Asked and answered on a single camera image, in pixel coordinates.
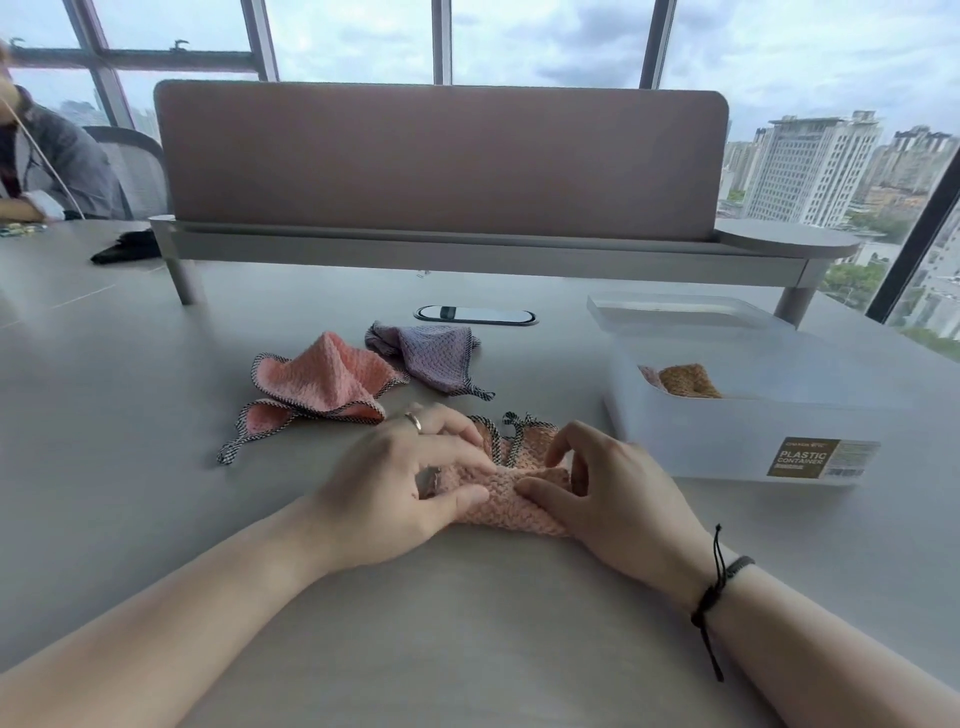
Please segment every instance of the product label sticker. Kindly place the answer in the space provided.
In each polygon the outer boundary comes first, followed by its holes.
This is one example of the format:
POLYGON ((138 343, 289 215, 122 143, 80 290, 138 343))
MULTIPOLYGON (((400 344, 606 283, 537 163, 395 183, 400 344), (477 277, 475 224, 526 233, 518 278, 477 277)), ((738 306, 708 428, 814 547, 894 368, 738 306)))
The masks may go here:
POLYGON ((767 472, 773 477, 856 480, 880 449, 880 443, 787 437, 767 472))

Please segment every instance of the gray jacket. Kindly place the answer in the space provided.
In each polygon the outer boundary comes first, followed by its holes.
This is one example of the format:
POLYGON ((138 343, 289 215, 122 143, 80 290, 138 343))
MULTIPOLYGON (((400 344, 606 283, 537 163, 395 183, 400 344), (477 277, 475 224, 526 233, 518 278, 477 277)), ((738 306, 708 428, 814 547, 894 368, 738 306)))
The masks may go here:
MULTIPOLYGON (((28 99, 26 91, 21 89, 28 99)), ((20 120, 36 145, 57 170, 70 194, 50 174, 22 128, 16 130, 16 176, 22 197, 50 221, 63 220, 68 211, 84 216, 126 218, 120 181, 110 168, 107 153, 80 127, 59 114, 28 101, 20 120)), ((0 184, 0 197, 8 197, 0 184)))

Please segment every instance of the person's left hand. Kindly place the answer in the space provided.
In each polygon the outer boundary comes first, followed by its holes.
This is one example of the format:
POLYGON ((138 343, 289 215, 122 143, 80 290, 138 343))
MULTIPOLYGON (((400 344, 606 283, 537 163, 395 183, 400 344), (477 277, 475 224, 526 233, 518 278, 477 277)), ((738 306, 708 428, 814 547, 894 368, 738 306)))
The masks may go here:
POLYGON ((426 468, 493 473, 496 466, 465 415, 442 404, 407 411, 422 434, 402 414, 381 423, 347 451, 323 487, 291 504, 312 579, 394 559, 490 497, 481 485, 465 485, 420 499, 415 478, 426 468))

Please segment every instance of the glass pane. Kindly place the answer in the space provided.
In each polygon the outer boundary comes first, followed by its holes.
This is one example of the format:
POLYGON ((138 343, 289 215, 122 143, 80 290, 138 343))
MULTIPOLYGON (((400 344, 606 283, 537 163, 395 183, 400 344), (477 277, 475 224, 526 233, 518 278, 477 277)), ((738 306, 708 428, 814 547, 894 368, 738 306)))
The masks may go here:
POLYGON ((955 3, 680 0, 661 85, 730 103, 718 215, 855 233, 821 290, 865 310, 957 148, 958 23, 955 3))
POLYGON ((165 79, 200 79, 209 81, 256 81, 255 73, 203 73, 200 71, 117 71, 120 85, 127 96, 137 130, 157 141, 160 130, 154 111, 154 86, 165 79))
POLYGON ((282 81, 432 84, 430 0, 267 0, 282 81))
POLYGON ((77 126, 108 126, 90 72, 68 68, 11 68, 13 82, 26 88, 41 106, 77 126))
POLYGON ((452 2, 456 84, 640 84, 653 0, 452 2))
POLYGON ((4 0, 2 38, 25 48, 79 48, 63 0, 4 0))
POLYGON ((107 45, 165 51, 249 51, 240 0, 94 0, 107 45))
POLYGON ((960 361, 960 203, 953 206, 887 323, 960 361))

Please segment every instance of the lavender cloth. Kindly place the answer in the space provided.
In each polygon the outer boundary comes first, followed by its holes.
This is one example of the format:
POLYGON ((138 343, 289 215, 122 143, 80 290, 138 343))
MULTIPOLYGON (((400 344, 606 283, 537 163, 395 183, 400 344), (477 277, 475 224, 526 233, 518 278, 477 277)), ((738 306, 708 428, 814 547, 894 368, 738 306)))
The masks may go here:
POLYGON ((401 357, 410 376, 438 392, 493 399, 493 392, 475 387, 470 380, 470 358, 480 346, 470 327, 388 327, 374 321, 364 342, 381 356, 401 357))

